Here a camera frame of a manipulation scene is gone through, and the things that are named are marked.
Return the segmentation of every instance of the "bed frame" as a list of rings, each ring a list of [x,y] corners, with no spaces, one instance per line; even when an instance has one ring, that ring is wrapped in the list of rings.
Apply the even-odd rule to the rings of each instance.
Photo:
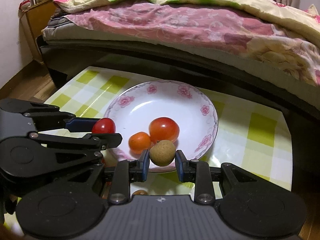
[[[84,45],[76,41],[59,41],[47,44],[42,36],[37,44],[41,51],[54,84],[62,87],[69,79],[88,66],[116,69],[132,73],[153,76],[161,79],[173,79],[217,92],[244,98],[281,111],[284,114],[292,136],[293,163],[295,169],[303,169],[320,176],[320,111],[297,96],[269,82],[252,76],[233,66],[193,55],[162,45],[146,43],[144,49],[137,42],[103,41],[97,47],[96,42],[86,40]],[[161,53],[157,47],[162,46]],[[118,54],[153,62],[170,67],[159,69],[150,67],[132,68],[125,65],[110,65],[103,58]]]

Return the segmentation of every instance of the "green and white tablecloth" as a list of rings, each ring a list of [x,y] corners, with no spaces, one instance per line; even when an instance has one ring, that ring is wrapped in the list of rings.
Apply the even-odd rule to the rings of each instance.
[[[61,111],[78,117],[102,118],[109,103],[128,88],[142,82],[156,80],[149,76],[88,67],[47,101]],[[282,113],[245,99],[201,89],[213,102],[219,118],[216,140],[201,158],[210,166],[231,162],[288,190],[292,180],[291,136]],[[50,134],[80,137],[68,130],[54,130]],[[104,153],[109,165],[116,160]],[[221,197],[214,182],[216,197]],[[180,183],[176,172],[149,173],[145,183],[131,185],[131,193],[145,189],[150,195],[191,194],[193,183]]]

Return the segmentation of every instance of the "ribbed gray surface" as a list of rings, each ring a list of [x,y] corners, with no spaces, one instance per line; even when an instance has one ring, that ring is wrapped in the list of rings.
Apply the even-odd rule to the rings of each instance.
[[[91,231],[75,240],[249,240],[231,230],[214,208],[194,204],[188,195],[135,196],[111,207]]]

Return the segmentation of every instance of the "wooden cabinet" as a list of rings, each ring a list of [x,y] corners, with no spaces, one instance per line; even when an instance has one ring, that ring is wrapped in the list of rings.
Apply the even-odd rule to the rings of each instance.
[[[33,59],[38,62],[42,62],[42,58],[36,45],[36,38],[41,35],[41,31],[48,25],[48,21],[54,14],[55,9],[56,6],[53,0],[45,0],[25,10],[20,18]]]

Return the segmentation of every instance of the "floral plate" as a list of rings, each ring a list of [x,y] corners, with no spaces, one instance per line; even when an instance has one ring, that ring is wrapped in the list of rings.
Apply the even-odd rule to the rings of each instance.
[[[199,89],[172,80],[145,82],[128,89],[111,102],[104,117],[115,122],[116,132],[123,137],[119,147],[110,149],[118,161],[139,158],[130,151],[128,140],[137,132],[149,133],[149,124],[158,117],[169,117],[179,125],[175,144],[188,160],[207,152],[218,129],[217,112],[210,99]],[[150,172],[174,170],[174,161],[165,167],[150,162]]]

